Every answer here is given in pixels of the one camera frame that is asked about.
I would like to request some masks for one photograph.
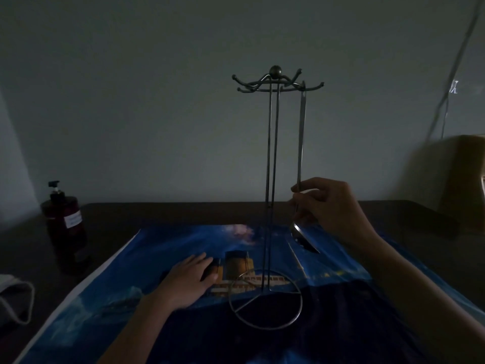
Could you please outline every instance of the table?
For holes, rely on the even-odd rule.
[[[485,236],[463,232],[453,219],[417,203],[363,201],[379,231],[404,245],[447,283],[485,309]],[[141,227],[156,223],[256,224],[263,202],[93,203],[81,208],[91,262],[79,272],[62,272],[42,216],[0,235],[0,273],[36,287],[33,318],[26,327],[0,329],[0,362],[12,362],[65,296],[123,246]],[[293,208],[275,204],[275,223],[289,224]]]

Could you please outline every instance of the metal mug tree stand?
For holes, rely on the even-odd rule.
[[[276,175],[276,149],[278,145],[278,118],[279,118],[279,96],[280,93],[283,92],[292,92],[292,91],[300,91],[301,92],[301,100],[300,100],[300,123],[299,123],[299,134],[298,134],[298,173],[297,173],[297,186],[299,188],[300,181],[301,181],[301,165],[302,165],[302,157],[303,157],[303,134],[305,129],[305,114],[306,114],[306,92],[308,91],[316,91],[324,86],[324,83],[320,83],[316,87],[307,88],[305,85],[305,81],[301,83],[297,83],[296,79],[301,74],[302,70],[298,69],[296,71],[295,76],[293,79],[290,79],[286,75],[282,75],[281,67],[275,65],[271,67],[269,74],[265,74],[260,80],[253,81],[251,83],[244,83],[240,81],[235,75],[232,78],[242,85],[245,89],[241,89],[238,87],[238,91],[242,93],[254,93],[254,92],[269,92],[270,95],[270,102],[269,102],[269,120],[268,120],[268,152],[267,152],[267,164],[266,164],[266,197],[265,197],[265,227],[264,227],[264,243],[263,243],[263,264],[262,268],[260,269],[251,269],[246,271],[245,273],[238,276],[238,278],[232,282],[229,287],[228,298],[229,298],[229,305],[231,306],[232,311],[236,314],[236,316],[245,324],[260,329],[260,330],[279,330],[285,327],[288,327],[292,323],[294,323],[303,307],[303,298],[300,289],[298,288],[297,284],[292,281],[288,276],[284,275],[281,272],[275,271],[271,269],[271,236],[272,236],[272,229],[273,229],[273,209],[275,204],[275,175]],[[268,84],[269,88],[262,88],[264,84]],[[272,106],[273,106],[273,93],[276,93],[276,117],[275,117],[275,144],[274,144],[274,154],[273,154],[273,181],[271,186],[271,202],[269,201],[269,193],[270,193],[270,161],[271,161],[271,124],[272,124]],[[250,282],[249,279],[245,279],[245,275],[255,273],[257,270],[262,270],[262,278],[261,278],[261,286],[255,285],[254,283]],[[271,273],[282,276],[284,279],[288,280],[291,283],[296,291],[276,291],[271,289],[270,285],[270,275]],[[252,285],[256,291],[256,295],[246,301],[241,306],[235,307],[232,301],[233,295],[233,287],[237,281],[245,282]],[[254,300],[258,297],[262,296],[266,291],[275,292],[275,293],[293,293],[299,295],[300,305],[293,316],[293,318],[278,326],[269,326],[263,327],[258,324],[249,322],[245,318],[243,318],[239,311],[247,306],[249,306]]]

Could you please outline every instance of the gray wall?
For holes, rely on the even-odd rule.
[[[51,179],[82,203],[264,199],[268,97],[230,77],[277,63],[326,84],[308,94],[303,177],[435,207],[452,151],[426,136],[474,2],[2,0],[0,82],[39,199]],[[478,86],[484,37],[481,20],[463,62]],[[484,94],[453,97],[446,136],[485,131]],[[278,200],[298,105],[282,96]]]
[[[27,166],[0,92],[0,230],[39,212]]]

